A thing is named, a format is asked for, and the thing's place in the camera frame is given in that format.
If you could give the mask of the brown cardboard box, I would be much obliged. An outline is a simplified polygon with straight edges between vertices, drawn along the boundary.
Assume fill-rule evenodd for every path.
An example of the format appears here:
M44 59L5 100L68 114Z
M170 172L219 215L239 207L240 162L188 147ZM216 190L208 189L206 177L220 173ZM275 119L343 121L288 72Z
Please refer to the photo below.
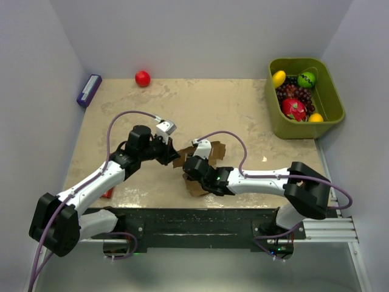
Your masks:
M208 158L208 161L211 166L215 166L218 160L224 159L225 144L221 143L220 141L213 141L211 142L211 144L212 144L212 151L210 153L210 157ZM193 146L189 146L187 148L179 150L178 153L180 154L180 158L175 159L173 161L173 168L182 168L184 162L190 156L193 156L194 151L195 148ZM183 173L182 177L184 179L186 189L188 190L189 194L192 197L200 197L208 194L208 192L201 187L199 182L191 181L185 173Z

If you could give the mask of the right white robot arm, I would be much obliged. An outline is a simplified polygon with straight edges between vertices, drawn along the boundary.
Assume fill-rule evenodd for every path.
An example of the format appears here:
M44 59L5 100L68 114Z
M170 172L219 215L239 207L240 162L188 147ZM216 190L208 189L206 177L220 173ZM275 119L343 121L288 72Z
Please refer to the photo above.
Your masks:
M286 198L288 203L276 208L271 221L260 227L263 235L284 239L305 218L326 218L329 180L302 162L278 170L243 171L214 168L208 160L192 156L184 162L183 171L190 181L217 196L263 193Z

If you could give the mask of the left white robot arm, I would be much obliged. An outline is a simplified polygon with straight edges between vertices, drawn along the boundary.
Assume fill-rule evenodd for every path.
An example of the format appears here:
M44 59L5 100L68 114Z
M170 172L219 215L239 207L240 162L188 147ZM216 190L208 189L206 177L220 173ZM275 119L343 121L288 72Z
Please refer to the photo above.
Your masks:
M175 129L168 120L156 125L155 134L147 126L134 126L128 139L110 151L108 160L94 173L58 195L45 193L38 200L29 236L59 257L70 253L79 241L98 234L122 237L126 224L113 209L85 212L104 193L138 171L142 162L156 160L168 165L179 158L170 137Z

